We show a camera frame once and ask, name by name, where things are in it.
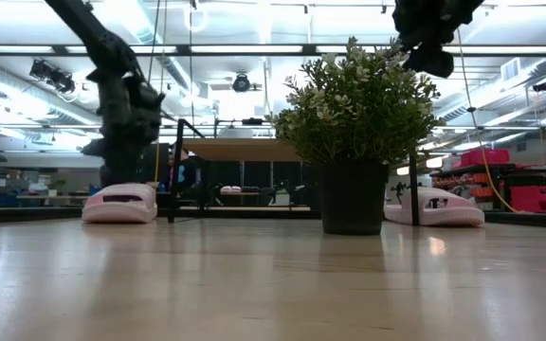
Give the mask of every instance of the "black plant pot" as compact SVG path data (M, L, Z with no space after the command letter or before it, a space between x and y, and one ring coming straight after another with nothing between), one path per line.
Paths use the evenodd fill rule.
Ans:
M339 235L379 235L389 166L326 165L319 168L323 231Z

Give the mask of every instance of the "red box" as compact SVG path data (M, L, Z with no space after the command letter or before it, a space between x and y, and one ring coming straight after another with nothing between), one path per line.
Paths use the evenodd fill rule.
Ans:
M546 213L546 186L511 187L511 206L517 211Z
M485 160L488 165L498 165L509 163L509 151L506 149L483 150ZM483 165L483 155L481 149L474 149L461 155L461 168L469 166Z

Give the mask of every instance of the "potted plant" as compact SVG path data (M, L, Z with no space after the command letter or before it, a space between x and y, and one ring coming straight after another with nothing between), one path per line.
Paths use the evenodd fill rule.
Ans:
M53 184L49 184L47 186L48 188L48 196L57 196L59 191L62 191L64 185L66 185L66 180L64 179L58 179Z
M278 138L319 168L323 228L332 234L376 235L383 219L389 164L405 160L439 122L429 77L402 67L400 44L367 53L349 39L347 56L304 64L291 89L290 109L268 117Z

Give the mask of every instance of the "pink slide sandal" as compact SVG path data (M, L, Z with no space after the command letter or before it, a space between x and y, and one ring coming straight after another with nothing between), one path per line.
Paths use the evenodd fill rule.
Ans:
M410 196L404 198L402 205L386 205L385 217L412 224ZM418 210L422 226L479 226L484 222L483 211L473 203L438 188L418 188Z
M157 216L155 189L144 184L121 184L101 189L85 202L87 223L148 223Z

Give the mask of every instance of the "green leafy plant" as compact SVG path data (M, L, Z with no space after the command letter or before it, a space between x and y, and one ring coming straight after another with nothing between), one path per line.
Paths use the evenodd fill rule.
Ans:
M62 190L64 185L66 185L66 180L64 179L58 179L53 184L49 184L49 189L56 189L56 190Z
M356 43L349 39L340 62L327 54L304 64L304 86L288 77L292 107L267 117L306 162L396 162L441 124L432 114L435 84L402 67L407 56L396 41L374 53Z

